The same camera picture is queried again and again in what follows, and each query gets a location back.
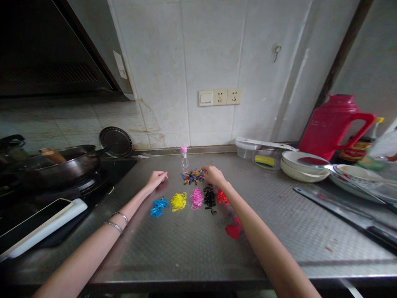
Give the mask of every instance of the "wooden spatula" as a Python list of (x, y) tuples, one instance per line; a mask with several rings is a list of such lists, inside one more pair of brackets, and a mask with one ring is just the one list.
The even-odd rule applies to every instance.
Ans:
[(66, 161), (66, 159), (56, 150), (51, 149), (51, 148), (46, 148), (46, 149), (41, 149), (40, 150), (41, 155), (47, 157), (49, 160), (52, 162), (55, 162), (57, 164), (63, 163)]

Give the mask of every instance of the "electrical outlet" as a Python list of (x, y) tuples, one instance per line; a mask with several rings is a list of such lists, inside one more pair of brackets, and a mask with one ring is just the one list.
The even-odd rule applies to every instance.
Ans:
[(224, 106), (227, 100), (227, 89), (215, 89), (213, 97), (214, 106)]
[(241, 104), (242, 88), (234, 88), (227, 90), (227, 104)]

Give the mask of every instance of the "hand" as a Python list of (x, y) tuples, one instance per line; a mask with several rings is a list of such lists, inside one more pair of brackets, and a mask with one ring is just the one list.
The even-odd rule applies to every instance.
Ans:
[(154, 191), (155, 188), (158, 187), (159, 184), (162, 183), (165, 178), (168, 179), (167, 174), (168, 172), (153, 171), (145, 187), (150, 189), (151, 192)]
[(207, 179), (209, 183), (221, 187), (227, 182), (222, 172), (215, 166), (204, 166), (201, 169), (204, 171), (204, 178)]

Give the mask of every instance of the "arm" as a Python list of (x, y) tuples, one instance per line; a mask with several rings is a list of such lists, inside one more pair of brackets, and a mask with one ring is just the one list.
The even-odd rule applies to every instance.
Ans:
[(269, 277), (277, 297), (320, 297), (310, 280), (255, 211), (214, 166), (203, 167), (204, 177), (223, 190), (244, 232)]
[[(165, 178), (168, 178), (167, 172), (154, 171), (146, 186), (121, 208), (120, 212), (131, 220), (145, 198)], [(124, 217), (119, 214), (114, 215), (109, 221), (119, 225), (122, 229), (127, 225)], [(101, 226), (63, 262), (33, 297), (77, 297), (119, 236), (120, 232), (115, 227)]]

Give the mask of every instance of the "wok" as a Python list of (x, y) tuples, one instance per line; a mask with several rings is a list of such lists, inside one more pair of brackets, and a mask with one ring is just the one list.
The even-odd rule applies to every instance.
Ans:
[(58, 150), (67, 160), (55, 164), (42, 155), (33, 156), (8, 168), (22, 185), (32, 190), (53, 190), (72, 186), (92, 175), (100, 166), (100, 156), (110, 147), (95, 150), (81, 145)]

